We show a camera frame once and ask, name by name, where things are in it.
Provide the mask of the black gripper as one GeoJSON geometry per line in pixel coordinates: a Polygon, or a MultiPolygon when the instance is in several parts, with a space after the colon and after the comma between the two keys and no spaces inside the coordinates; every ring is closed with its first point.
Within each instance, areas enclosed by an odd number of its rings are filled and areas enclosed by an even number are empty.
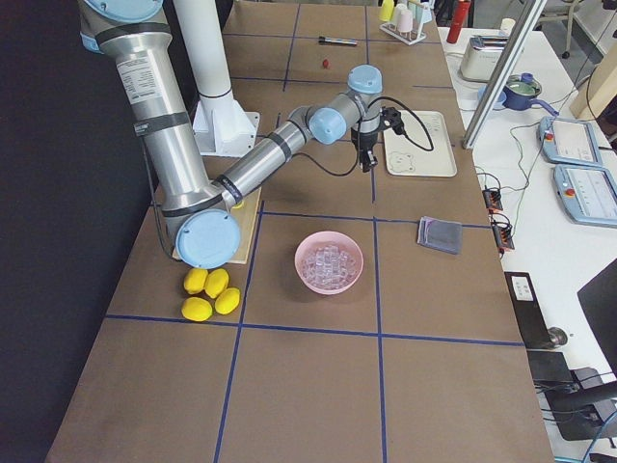
{"type": "Polygon", "coordinates": [[[377,157],[374,154],[374,146],[378,141],[378,137],[379,135],[377,131],[356,132],[355,147],[358,152],[358,156],[361,159],[363,173],[368,173],[368,165],[370,168],[374,168],[377,165],[377,157]]]}

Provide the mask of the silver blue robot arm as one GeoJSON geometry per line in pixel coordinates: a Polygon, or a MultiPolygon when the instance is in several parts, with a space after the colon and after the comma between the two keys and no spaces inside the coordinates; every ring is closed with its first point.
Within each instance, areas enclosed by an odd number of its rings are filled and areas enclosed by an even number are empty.
{"type": "Polygon", "coordinates": [[[362,167],[383,129],[377,99],[382,74],[371,65],[352,68],[347,88],[322,106],[295,109],[252,148],[255,126],[234,99],[217,7],[212,1],[178,1],[176,17],[200,94],[209,140],[237,148],[239,159],[209,178],[178,87],[168,48],[172,33],[159,1],[83,1],[81,37],[91,51],[112,58],[136,118],[134,130],[148,151],[165,194],[162,213],[181,260],[199,268],[227,263],[240,244],[230,215],[239,204],[309,141],[329,145],[356,138],[362,167]]]}

